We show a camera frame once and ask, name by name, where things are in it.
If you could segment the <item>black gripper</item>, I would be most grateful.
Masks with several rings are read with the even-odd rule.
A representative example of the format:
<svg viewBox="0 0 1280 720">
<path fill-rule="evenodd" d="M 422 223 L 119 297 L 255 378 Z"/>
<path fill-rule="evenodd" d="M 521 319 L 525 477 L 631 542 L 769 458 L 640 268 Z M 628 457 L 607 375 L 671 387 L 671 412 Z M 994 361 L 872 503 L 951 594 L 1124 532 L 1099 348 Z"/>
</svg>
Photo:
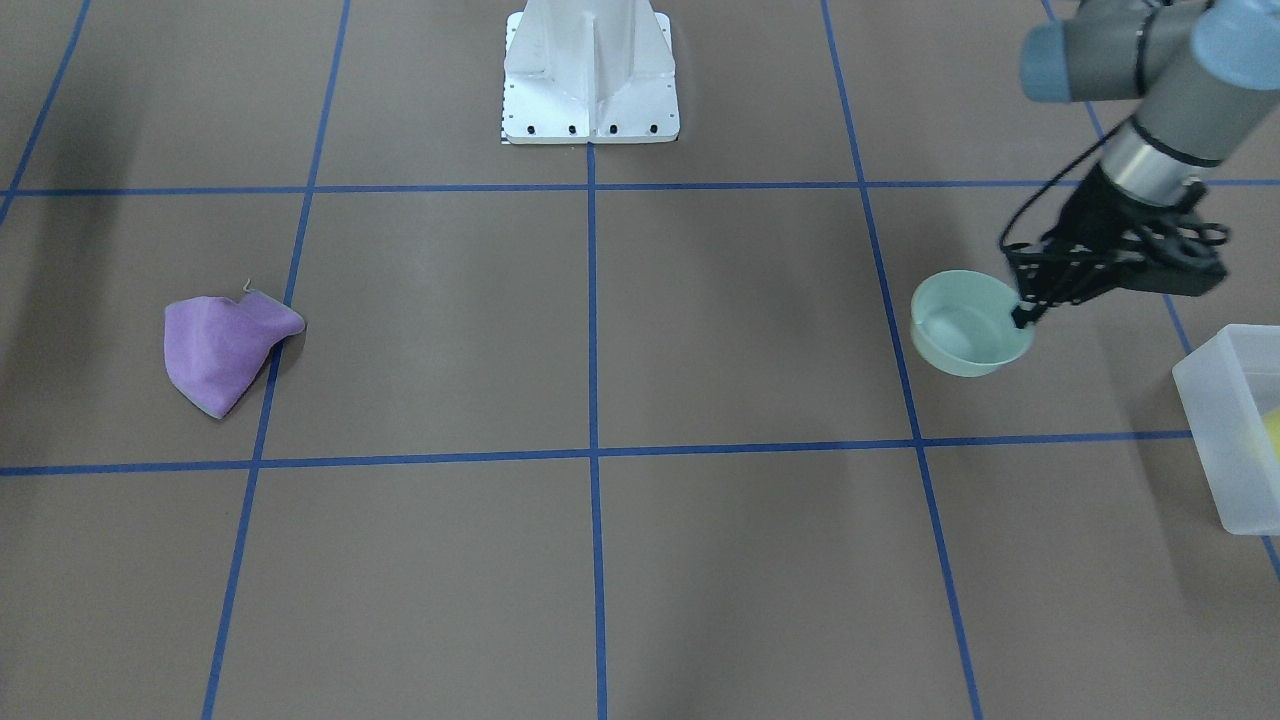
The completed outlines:
<svg viewBox="0 0 1280 720">
<path fill-rule="evenodd" d="M 1120 286 L 1125 234 L 1161 217 L 1189 215 L 1201 200 L 1201 179 L 1178 183 L 1174 205 L 1134 199 L 1100 168 L 1092 169 L 1062 206 L 1056 224 L 1041 236 L 1041 251 L 1005 250 L 1018 288 L 1011 311 L 1019 329 L 1034 325 L 1050 309 L 1076 306 Z"/>
</svg>

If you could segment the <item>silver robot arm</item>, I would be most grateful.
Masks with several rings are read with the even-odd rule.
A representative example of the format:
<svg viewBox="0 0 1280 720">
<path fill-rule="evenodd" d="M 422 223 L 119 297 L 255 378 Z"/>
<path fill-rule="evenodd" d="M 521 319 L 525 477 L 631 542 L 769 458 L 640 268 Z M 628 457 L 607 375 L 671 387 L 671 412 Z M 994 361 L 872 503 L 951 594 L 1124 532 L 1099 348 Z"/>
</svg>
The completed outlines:
<svg viewBox="0 0 1280 720">
<path fill-rule="evenodd" d="M 1082 154 L 1092 168 L 1039 240 L 998 237 L 1016 328 L 1112 290 L 1199 297 L 1228 278 L 1230 229 L 1196 209 L 1277 108 L 1275 1 L 1083 1 L 1028 33 L 1020 83 L 1036 102 L 1135 109 Z"/>
</svg>

